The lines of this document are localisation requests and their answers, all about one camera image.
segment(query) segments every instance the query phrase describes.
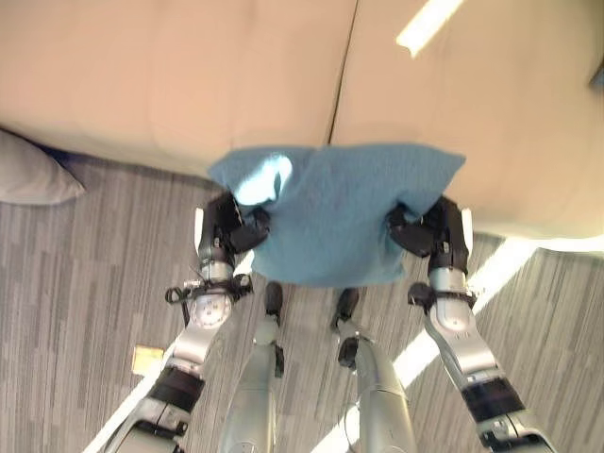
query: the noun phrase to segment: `blue towel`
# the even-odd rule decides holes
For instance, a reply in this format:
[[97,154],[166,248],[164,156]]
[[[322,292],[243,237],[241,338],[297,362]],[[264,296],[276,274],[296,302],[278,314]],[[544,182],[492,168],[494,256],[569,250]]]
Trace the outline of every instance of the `blue towel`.
[[602,88],[604,87],[604,60],[602,60],[602,64],[600,64],[599,69],[596,71],[594,78],[592,78],[592,86],[594,88]]
[[243,207],[271,215],[269,237],[254,250],[255,271],[347,288],[402,277],[402,249],[388,235],[386,214],[398,202],[410,217],[424,214],[463,162],[419,144],[271,146],[234,151],[210,175]]

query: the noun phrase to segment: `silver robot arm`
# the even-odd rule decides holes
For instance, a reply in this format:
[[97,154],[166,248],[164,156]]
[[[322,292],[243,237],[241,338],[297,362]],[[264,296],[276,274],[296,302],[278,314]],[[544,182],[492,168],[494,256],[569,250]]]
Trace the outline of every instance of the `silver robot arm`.
[[472,312],[476,298],[465,280],[468,250],[457,205],[441,197],[414,224],[406,221],[405,213],[404,207],[390,213],[391,237],[414,255],[430,256],[430,284],[414,284],[409,302],[424,308],[426,330],[477,423],[480,441],[496,452],[556,453],[478,333]]
[[104,453],[184,453],[178,438],[187,431],[205,386],[203,367],[214,337],[232,305],[252,291],[249,276],[234,277],[233,268],[235,254],[250,250],[268,234],[265,212],[253,215],[252,224],[246,225],[230,193],[204,208],[200,279],[166,293],[169,303],[182,305],[186,326],[155,385],[114,432]]

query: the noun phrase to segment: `couch cushion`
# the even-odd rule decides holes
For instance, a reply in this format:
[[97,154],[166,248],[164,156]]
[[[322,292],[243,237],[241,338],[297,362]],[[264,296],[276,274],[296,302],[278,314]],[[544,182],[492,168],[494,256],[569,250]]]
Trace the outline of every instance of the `couch cushion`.
[[0,2],[0,125],[204,174],[235,146],[326,140],[348,0]]
[[467,157],[447,194],[497,234],[604,232],[604,3],[467,0],[415,58],[395,38],[425,0],[361,0],[334,143]]

